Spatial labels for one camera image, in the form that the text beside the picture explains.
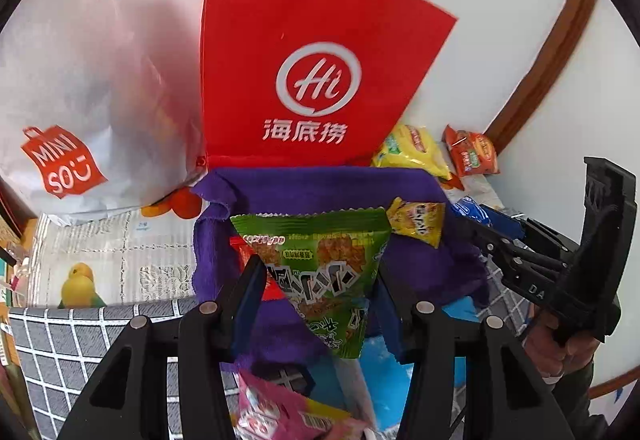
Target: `purple cloth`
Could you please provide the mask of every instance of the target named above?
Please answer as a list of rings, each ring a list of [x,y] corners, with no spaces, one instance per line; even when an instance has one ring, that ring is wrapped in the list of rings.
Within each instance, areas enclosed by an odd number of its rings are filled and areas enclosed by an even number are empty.
[[[313,214],[340,209],[388,208],[396,197],[447,204],[442,240],[433,248],[392,234],[383,261],[421,299],[450,303],[486,292],[479,251],[457,239],[454,213],[437,180],[420,169],[373,167],[218,168],[192,189],[210,202],[194,227],[197,267],[193,288],[199,301],[212,300],[239,276],[238,256],[229,245],[236,234],[229,216],[245,213]],[[239,360],[296,363],[324,355],[327,348],[287,300],[263,302],[249,352]]]

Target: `yellow parrot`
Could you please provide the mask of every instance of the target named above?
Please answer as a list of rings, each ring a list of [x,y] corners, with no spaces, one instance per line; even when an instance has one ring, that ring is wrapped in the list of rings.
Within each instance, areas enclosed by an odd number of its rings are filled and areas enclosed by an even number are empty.
[[[106,306],[95,293],[94,271],[86,263],[76,263],[62,285],[58,308],[100,308]]]

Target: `pink snack package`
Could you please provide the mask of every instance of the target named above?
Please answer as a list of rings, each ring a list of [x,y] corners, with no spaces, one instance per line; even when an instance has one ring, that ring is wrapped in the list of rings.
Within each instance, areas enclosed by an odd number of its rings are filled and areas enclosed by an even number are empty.
[[[239,373],[236,432],[243,440],[359,440],[367,425],[349,413],[299,393]]]

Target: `yellow snack package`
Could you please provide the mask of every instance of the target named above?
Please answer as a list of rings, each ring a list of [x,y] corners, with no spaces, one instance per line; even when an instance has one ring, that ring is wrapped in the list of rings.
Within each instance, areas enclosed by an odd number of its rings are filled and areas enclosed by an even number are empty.
[[[426,128],[396,124],[373,157],[375,167],[413,167],[424,169],[445,180],[451,178],[442,152]]]
[[[440,245],[444,204],[405,202],[402,198],[396,198],[386,211],[386,217],[396,234],[417,238],[433,248]]]

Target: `brown wooden trim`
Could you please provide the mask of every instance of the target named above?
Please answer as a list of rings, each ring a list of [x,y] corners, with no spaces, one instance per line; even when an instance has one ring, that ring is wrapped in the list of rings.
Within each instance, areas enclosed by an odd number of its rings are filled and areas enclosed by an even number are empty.
[[[612,378],[608,382],[589,388],[589,398],[598,398],[599,396],[606,395],[612,391],[620,390],[638,378],[640,378],[640,366],[636,366],[630,372],[626,372],[623,375]]]
[[[529,120],[564,70],[587,26],[595,1],[566,0],[531,70],[485,132],[498,153]]]

